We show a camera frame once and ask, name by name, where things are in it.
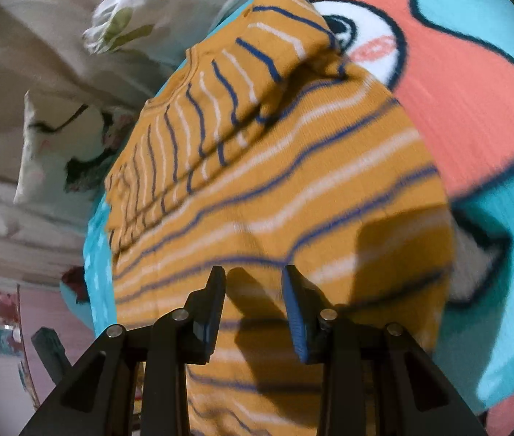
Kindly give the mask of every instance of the yellow shirt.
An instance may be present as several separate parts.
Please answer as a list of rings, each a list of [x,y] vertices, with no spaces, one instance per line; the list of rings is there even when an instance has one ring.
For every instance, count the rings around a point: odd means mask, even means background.
[[[321,369],[293,351],[287,263],[356,321],[435,342],[453,258],[441,181],[398,102],[308,0],[254,0],[190,49],[106,189],[121,323],[153,323],[212,265],[228,271],[214,355],[187,370],[202,434],[316,433]]]

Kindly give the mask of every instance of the bed sheet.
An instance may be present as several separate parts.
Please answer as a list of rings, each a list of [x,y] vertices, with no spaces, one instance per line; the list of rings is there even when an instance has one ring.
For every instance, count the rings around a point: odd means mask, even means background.
[[[346,3],[344,0],[333,2]],[[356,34],[360,38],[368,37],[368,31],[382,24],[382,46],[365,46],[349,55],[361,55],[359,63],[365,64],[395,95],[401,97],[404,75],[413,69],[408,63],[413,55],[409,41],[416,35],[405,33],[400,27],[407,22],[393,19],[378,5],[356,0],[348,0],[347,3],[353,5],[346,10],[351,11],[349,16],[361,19],[356,21],[357,25],[348,28],[344,24],[348,18],[344,18],[342,13],[333,19],[336,26],[332,29],[339,33],[340,39],[355,39]],[[319,2],[316,7],[320,9],[323,4],[326,2]],[[474,43],[473,50],[479,51],[477,57],[481,60],[498,55],[501,63],[514,66],[514,6],[509,0],[399,0],[399,6],[408,9],[407,16],[412,23],[420,23],[415,25],[418,38],[427,28],[434,30],[436,36],[433,37],[442,41],[440,49],[445,52],[435,54],[430,72],[436,73],[437,57],[450,55],[455,57],[455,64],[467,63],[461,62],[463,54],[459,46],[464,41]],[[242,10],[238,9],[219,27],[226,25]],[[392,51],[384,49],[392,41],[397,43],[397,51],[394,51],[395,58],[388,59]],[[472,54],[467,60],[473,61]],[[449,74],[444,71],[436,75],[445,81],[446,86],[468,84],[466,80],[445,79]],[[505,80],[499,83],[510,87]],[[428,94],[419,85],[413,88],[414,93],[422,89]],[[473,96],[477,95],[478,89],[473,87]],[[441,98],[449,96],[444,91],[437,95]],[[400,99],[412,118],[407,102]],[[492,122],[493,107],[485,106],[482,110],[483,114],[488,110],[488,122]],[[456,303],[446,309],[434,356],[474,412],[484,411],[514,393],[514,168],[495,180],[484,187],[474,188],[468,196],[453,198],[457,234],[473,242],[474,249],[481,255],[481,260],[473,260],[473,264],[480,270],[473,272],[477,275],[474,285],[469,290],[458,291]],[[85,275],[96,334],[116,319],[111,256],[104,230],[108,212],[107,204],[101,199],[89,223],[84,248]]]

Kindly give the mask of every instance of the metal bolt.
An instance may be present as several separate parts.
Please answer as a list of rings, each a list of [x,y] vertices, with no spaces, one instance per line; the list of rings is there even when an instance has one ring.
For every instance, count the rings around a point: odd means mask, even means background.
[[[179,308],[178,310],[174,310],[172,312],[172,319],[175,322],[183,322],[188,318],[188,311],[186,311],[184,308]]]
[[[118,336],[121,336],[123,332],[124,328],[122,328],[119,324],[113,324],[108,329],[106,329],[106,334],[110,338],[116,338]]]
[[[320,317],[325,322],[333,322],[333,320],[337,318],[337,311],[331,308],[324,308],[320,311]]]
[[[398,323],[390,323],[386,327],[386,330],[392,336],[402,336],[402,334],[404,333],[404,328]]]

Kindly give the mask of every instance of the white pillow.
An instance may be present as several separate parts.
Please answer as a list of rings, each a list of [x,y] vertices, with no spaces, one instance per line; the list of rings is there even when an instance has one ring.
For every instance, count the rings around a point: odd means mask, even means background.
[[[15,203],[41,206],[54,218],[85,227],[93,199],[135,119],[123,108],[100,110],[27,92]]]
[[[84,33],[91,53],[140,51],[172,73],[189,47],[247,0],[104,0]]]

